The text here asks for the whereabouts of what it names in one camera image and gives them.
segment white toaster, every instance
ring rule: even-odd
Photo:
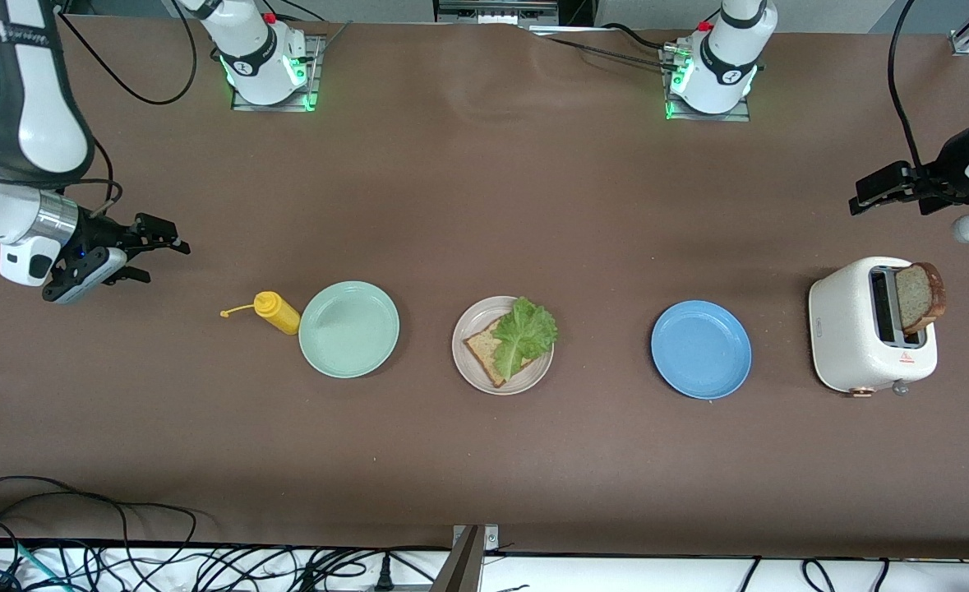
[[[867,257],[842,267],[810,289],[810,341],[816,375],[831,389],[870,396],[927,378],[938,366],[934,325],[905,335],[894,273],[911,265]]]

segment bread slice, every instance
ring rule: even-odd
[[[496,389],[502,387],[506,384],[506,379],[499,374],[499,371],[495,368],[495,349],[498,348],[499,344],[502,344],[502,340],[496,340],[492,336],[492,331],[495,330],[496,326],[499,326],[499,321],[502,317],[495,319],[491,325],[484,327],[484,331],[474,334],[465,341],[466,346],[468,346],[469,351],[473,353],[473,357],[479,361],[481,368],[484,368],[484,372],[487,373],[487,377],[491,379],[491,384],[495,386]],[[525,369],[532,360],[525,359],[521,361],[521,368],[518,368],[517,372]]]
[[[945,312],[941,274],[930,263],[915,263],[897,272],[897,305],[901,328],[908,334],[926,329]]]

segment plate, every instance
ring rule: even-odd
[[[305,307],[298,326],[305,359],[333,378],[356,378],[382,366],[399,335],[393,299],[363,281],[327,286]]]
[[[495,319],[514,310],[513,296],[492,296],[485,298],[480,303],[466,308],[462,313],[459,322],[455,323],[455,333],[451,335],[451,357],[455,359],[455,367],[459,369],[459,374],[466,379],[470,385],[476,387],[478,391],[483,391],[489,395],[515,395],[523,393],[536,386],[549,370],[549,364],[553,361],[553,349],[546,352],[541,357],[533,360],[524,370],[515,374],[506,384],[496,389],[491,384],[491,379],[487,377],[484,368],[473,357],[473,352],[469,351],[465,341],[477,333],[487,329]]]
[[[731,312],[704,300],[668,308],[653,327],[653,362],[669,385],[698,400],[716,400],[750,373],[750,340]]]

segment blue plate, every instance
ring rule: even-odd
[[[686,300],[668,308],[653,327],[653,362],[679,393],[716,400],[750,373],[750,340],[732,313],[714,303]]]

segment mint green plate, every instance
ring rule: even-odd
[[[356,378],[382,366],[399,335],[393,299],[363,281],[327,286],[305,307],[298,327],[305,359],[333,378]]]

